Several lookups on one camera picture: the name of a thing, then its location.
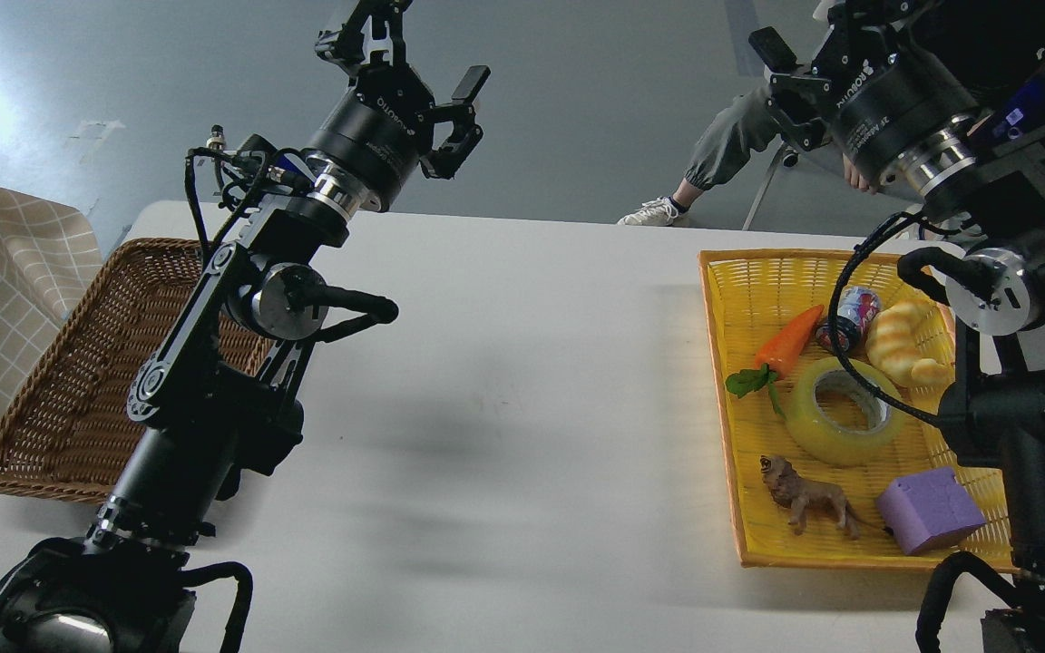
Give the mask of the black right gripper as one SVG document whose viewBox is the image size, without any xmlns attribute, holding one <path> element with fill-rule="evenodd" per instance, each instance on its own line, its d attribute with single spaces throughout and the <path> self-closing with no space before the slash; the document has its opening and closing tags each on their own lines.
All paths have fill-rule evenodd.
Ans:
<svg viewBox="0 0 1045 653">
<path fill-rule="evenodd" d="M 772 26 L 749 34 L 767 69 L 767 114 L 785 141 L 813 151 L 830 135 L 875 181 L 900 154 L 973 116 L 979 104 L 936 55 L 903 44 L 921 11 L 921 1 L 820 1 L 825 40 L 808 67 Z"/>
</svg>

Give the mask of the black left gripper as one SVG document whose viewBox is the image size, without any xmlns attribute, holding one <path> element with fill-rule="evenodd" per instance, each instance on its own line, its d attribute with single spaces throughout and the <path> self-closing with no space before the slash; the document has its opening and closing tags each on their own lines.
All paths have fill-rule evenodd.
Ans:
<svg viewBox="0 0 1045 653">
<path fill-rule="evenodd" d="M 376 212 L 390 210 L 419 161 L 428 179 L 452 179 L 483 137 L 475 104 L 490 67 L 470 66 L 451 99 L 432 106 L 429 87 L 407 65 L 403 25 L 410 5 L 356 1 L 315 41 L 318 59 L 357 78 L 314 131 L 308 151 L 359 179 L 372 193 L 366 207 Z M 433 146 L 432 125 L 443 123 L 452 130 Z"/>
</svg>

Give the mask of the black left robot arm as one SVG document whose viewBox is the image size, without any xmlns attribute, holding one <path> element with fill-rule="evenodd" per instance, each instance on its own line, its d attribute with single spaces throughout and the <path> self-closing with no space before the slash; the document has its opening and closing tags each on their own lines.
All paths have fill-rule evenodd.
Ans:
<svg viewBox="0 0 1045 653">
<path fill-rule="evenodd" d="M 389 211 L 410 174 L 451 179 L 483 136 L 469 67 L 439 102 L 407 61 L 407 1 L 357 1 L 317 37 L 347 74 L 306 146 L 257 135 L 229 149 L 219 125 L 185 158 L 200 274 L 127 390 L 144 433 L 82 538 L 38 542 L 0 579 L 0 652 L 177 652 L 196 588 L 232 579 L 220 637 L 237 652 L 254 591 L 228 561 L 187 568 L 214 536 L 207 512 L 243 471 L 271 475 L 302 442 L 298 389 L 314 347 L 394 322 L 381 295 L 329 285 L 310 265 L 359 210 Z"/>
</svg>

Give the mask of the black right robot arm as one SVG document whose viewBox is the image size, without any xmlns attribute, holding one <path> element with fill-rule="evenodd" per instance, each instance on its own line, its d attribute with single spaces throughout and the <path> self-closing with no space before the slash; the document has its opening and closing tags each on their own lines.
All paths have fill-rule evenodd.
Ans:
<svg viewBox="0 0 1045 653">
<path fill-rule="evenodd" d="M 950 555 L 918 613 L 918 648 L 940 648 L 970 573 L 1005 603 L 982 619 L 984 649 L 1045 652 L 1045 1 L 836 1 L 826 20 L 808 63 L 775 29 L 750 34 L 768 111 L 802 149 L 834 144 L 866 180 L 903 180 L 922 202 L 876 229 L 849 271 L 912 220 L 975 234 L 961 255 L 900 260 L 900 277 L 958 321 L 954 381 L 936 414 L 908 414 L 963 467 L 1001 471 L 1013 574 Z"/>
</svg>

